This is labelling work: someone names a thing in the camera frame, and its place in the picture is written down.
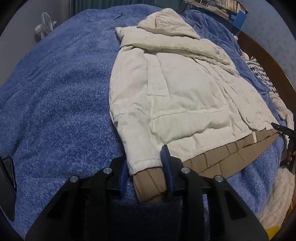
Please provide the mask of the person's right hand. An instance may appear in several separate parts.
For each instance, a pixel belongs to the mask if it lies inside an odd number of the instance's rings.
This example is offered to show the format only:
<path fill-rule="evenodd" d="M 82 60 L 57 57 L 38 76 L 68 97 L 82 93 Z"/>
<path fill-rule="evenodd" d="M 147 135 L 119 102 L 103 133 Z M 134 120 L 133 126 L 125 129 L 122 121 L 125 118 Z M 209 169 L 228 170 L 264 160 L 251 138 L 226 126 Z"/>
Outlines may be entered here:
<path fill-rule="evenodd" d="M 290 166 L 294 157 L 295 157 L 295 148 L 287 148 L 286 150 L 283 151 L 280 165 Z"/>

